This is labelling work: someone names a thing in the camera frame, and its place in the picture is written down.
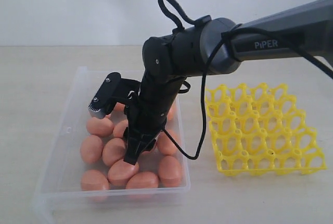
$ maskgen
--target yellow egg tray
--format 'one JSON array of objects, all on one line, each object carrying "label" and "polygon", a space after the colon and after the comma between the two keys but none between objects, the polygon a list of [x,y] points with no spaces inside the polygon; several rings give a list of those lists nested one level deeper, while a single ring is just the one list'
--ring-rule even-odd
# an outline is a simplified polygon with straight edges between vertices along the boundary
[{"label": "yellow egg tray", "polygon": [[207,90],[205,102],[217,169],[226,176],[296,170],[305,175],[326,169],[316,129],[306,125],[305,111],[296,108],[286,84],[221,84]]}]

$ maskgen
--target white wall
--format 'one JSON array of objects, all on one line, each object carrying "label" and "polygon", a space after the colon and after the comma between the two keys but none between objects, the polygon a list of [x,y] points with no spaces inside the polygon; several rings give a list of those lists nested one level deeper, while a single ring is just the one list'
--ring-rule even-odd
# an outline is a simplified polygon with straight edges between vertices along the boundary
[{"label": "white wall", "polygon": [[[178,0],[187,14],[247,22],[314,0]],[[142,44],[174,25],[157,0],[0,0],[0,45]]]}]

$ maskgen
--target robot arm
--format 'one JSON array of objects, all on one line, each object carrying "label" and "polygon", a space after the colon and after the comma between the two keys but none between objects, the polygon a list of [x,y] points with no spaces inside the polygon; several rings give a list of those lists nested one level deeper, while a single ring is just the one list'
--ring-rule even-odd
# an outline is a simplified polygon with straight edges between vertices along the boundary
[{"label": "robot arm", "polygon": [[[170,35],[151,37],[144,43],[145,72],[141,82],[111,73],[89,105],[91,114],[102,118],[113,110],[116,102],[126,104],[124,113],[129,127],[124,134],[127,142],[124,160],[128,163],[135,164],[141,152],[154,146],[156,137],[164,130],[173,101],[183,92],[182,85],[187,84],[187,77],[232,73],[244,60],[297,56],[285,42],[246,33],[249,28],[273,32],[333,64],[333,0],[316,1],[240,26],[226,18],[212,20],[205,16],[191,20],[194,26],[188,29],[184,29],[179,19],[167,11],[161,0],[159,4],[163,13],[176,22],[177,29]],[[233,29],[244,33],[223,44],[205,70],[209,57],[221,42],[221,34]],[[198,154],[197,151],[191,158],[197,158]]]}]

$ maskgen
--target clear plastic container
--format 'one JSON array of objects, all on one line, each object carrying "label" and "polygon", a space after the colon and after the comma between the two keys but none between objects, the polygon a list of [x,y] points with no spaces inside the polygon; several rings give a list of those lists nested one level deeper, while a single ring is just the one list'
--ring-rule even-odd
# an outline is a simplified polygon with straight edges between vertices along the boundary
[{"label": "clear plastic container", "polygon": [[[80,179],[84,171],[95,168],[107,172],[102,162],[95,165],[86,165],[80,157],[80,145],[88,132],[85,128],[90,117],[87,106],[92,96],[97,92],[106,75],[110,71],[89,71],[86,67],[79,67],[76,73],[72,89],[63,111],[60,129],[55,137],[51,153],[46,161],[44,171],[41,174],[36,187],[33,200],[33,209],[41,223],[57,223],[53,218],[53,211],[62,209],[85,208],[112,208],[135,207],[137,205],[175,204],[181,203],[182,194],[190,188],[187,159],[180,152],[176,157],[183,169],[183,181],[179,187],[157,189],[111,189],[107,191],[81,191]],[[120,71],[124,78],[140,80],[142,71]],[[181,146],[184,147],[181,112],[178,99],[177,111],[173,121],[168,123],[181,138]],[[118,121],[124,118],[119,114]],[[140,161],[140,170],[157,172],[159,160],[162,155],[155,150],[154,153],[144,157]],[[151,197],[144,201],[133,200],[131,195],[149,194]],[[108,196],[102,203],[91,201],[92,196]]]}]

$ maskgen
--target table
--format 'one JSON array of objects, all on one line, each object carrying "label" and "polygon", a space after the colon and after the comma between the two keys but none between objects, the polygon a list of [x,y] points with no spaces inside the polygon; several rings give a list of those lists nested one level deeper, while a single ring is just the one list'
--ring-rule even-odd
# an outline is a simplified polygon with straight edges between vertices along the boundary
[{"label": "table", "polygon": [[[31,199],[56,134],[78,66],[90,70],[143,69],[139,46],[0,47],[0,222],[36,223]],[[201,133],[200,78],[181,95],[187,151]],[[331,223],[333,213],[333,82],[303,58],[249,61],[207,86],[286,82],[318,130],[327,170],[309,176],[240,176],[216,169],[208,134],[198,160],[190,161],[191,189],[182,205],[54,213],[59,223]]]}]

